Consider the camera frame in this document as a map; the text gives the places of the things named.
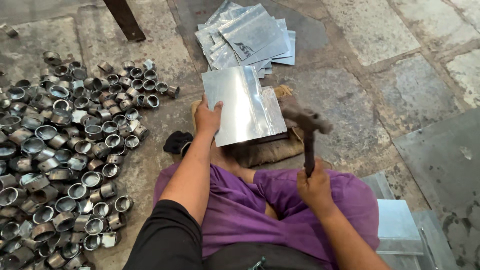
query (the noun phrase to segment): black sleeve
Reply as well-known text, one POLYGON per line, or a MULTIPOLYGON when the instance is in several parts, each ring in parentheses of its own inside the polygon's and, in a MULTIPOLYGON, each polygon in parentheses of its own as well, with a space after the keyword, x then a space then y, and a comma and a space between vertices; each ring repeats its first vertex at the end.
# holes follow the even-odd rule
POLYGON ((202 229, 181 204, 156 203, 123 270, 201 270, 202 229))

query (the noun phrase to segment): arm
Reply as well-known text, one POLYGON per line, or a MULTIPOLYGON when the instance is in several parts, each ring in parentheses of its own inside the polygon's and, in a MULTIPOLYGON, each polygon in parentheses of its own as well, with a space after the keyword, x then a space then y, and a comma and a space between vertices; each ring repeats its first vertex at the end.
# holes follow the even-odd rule
POLYGON ((316 159, 310 178, 305 170, 297 174, 297 189, 322 224, 341 270, 390 270, 333 202, 330 177, 321 159, 316 159))
POLYGON ((195 112, 197 135, 177 171, 165 187, 160 200, 176 201, 202 224, 210 191, 210 146, 215 132, 220 128, 220 115, 223 102, 208 109, 206 95, 195 112))

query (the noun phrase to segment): hand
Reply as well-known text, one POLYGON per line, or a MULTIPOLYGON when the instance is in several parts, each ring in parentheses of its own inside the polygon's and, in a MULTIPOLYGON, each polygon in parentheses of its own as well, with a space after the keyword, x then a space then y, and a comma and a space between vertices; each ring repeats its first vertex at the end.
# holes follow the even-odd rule
POLYGON ((220 129, 220 116, 222 114, 223 102, 219 101, 215 104, 215 108, 211 111, 208 108, 207 95, 202 96, 202 102, 195 112, 195 124, 197 126, 197 134, 207 133, 214 135, 220 129))
POLYGON ((297 190, 303 202, 320 218, 336 207, 330 189, 330 176, 324 171, 321 158, 315 158, 315 168, 307 178, 305 168, 297 173, 297 190))

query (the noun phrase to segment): hammer handle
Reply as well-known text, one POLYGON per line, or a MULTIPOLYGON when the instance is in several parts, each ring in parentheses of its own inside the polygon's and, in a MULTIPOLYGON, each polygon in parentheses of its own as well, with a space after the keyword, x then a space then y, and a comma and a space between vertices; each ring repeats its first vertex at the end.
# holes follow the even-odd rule
POLYGON ((303 136, 303 145, 305 147, 305 173, 307 177, 312 175, 312 171, 315 168, 315 153, 313 152, 313 142, 315 141, 315 135, 313 131, 307 131, 303 136))

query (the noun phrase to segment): hammer head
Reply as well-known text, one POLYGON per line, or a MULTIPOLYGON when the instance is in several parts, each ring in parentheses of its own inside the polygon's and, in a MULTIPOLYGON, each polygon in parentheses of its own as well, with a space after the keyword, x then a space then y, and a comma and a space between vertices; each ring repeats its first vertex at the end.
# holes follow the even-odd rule
POLYGON ((282 108, 282 115, 284 118, 295 121, 306 132, 318 130, 322 134, 329 134, 333 130, 333 125, 329 121, 320 119, 318 113, 299 105, 286 104, 282 108))

